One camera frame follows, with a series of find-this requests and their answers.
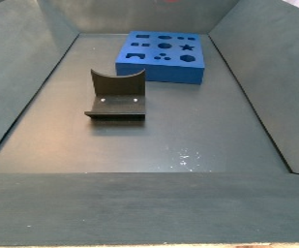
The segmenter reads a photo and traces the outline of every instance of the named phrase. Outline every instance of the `blue foam block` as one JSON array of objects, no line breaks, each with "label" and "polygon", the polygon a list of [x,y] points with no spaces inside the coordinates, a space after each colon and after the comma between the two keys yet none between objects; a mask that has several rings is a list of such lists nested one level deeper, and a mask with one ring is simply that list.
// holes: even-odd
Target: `blue foam block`
[{"label": "blue foam block", "polygon": [[202,84],[205,60],[197,34],[133,31],[116,59],[120,76],[146,69],[149,81]]}]

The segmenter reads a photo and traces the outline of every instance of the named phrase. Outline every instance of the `star-shaped hole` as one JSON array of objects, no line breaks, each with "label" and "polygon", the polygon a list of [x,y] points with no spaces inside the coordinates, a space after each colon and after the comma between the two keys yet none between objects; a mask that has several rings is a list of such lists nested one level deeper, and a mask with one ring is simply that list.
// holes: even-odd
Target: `star-shaped hole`
[{"label": "star-shaped hole", "polygon": [[184,50],[193,50],[193,49],[194,49],[194,46],[185,45],[185,46],[181,46],[181,48],[182,48]]}]

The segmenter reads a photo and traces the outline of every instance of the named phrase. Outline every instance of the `dark gray floor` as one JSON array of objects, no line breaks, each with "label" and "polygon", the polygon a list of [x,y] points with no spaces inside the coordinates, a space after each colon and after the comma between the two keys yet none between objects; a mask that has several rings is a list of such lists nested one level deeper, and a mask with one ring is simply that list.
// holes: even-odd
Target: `dark gray floor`
[{"label": "dark gray floor", "polygon": [[125,35],[82,35],[0,146],[0,172],[288,173],[208,36],[202,85],[148,82],[148,120],[98,123],[90,70],[116,75]]}]

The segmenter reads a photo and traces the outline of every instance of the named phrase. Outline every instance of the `gray wall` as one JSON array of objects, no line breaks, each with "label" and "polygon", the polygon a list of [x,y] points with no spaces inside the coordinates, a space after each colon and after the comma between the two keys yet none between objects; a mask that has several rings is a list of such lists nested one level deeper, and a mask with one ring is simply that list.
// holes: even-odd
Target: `gray wall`
[{"label": "gray wall", "polygon": [[0,246],[252,242],[299,242],[299,175],[0,174]]},{"label": "gray wall", "polygon": [[0,139],[77,35],[45,1],[0,2]]},{"label": "gray wall", "polygon": [[299,173],[299,9],[281,0],[241,0],[210,36]]},{"label": "gray wall", "polygon": [[209,33],[240,0],[48,0],[84,33]]}]

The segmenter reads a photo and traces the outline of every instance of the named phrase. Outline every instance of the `white surface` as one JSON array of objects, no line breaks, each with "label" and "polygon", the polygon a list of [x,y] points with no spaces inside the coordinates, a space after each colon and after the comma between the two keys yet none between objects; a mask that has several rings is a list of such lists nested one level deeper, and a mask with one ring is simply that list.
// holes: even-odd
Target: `white surface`
[{"label": "white surface", "polygon": [[282,0],[299,8],[299,0]]}]

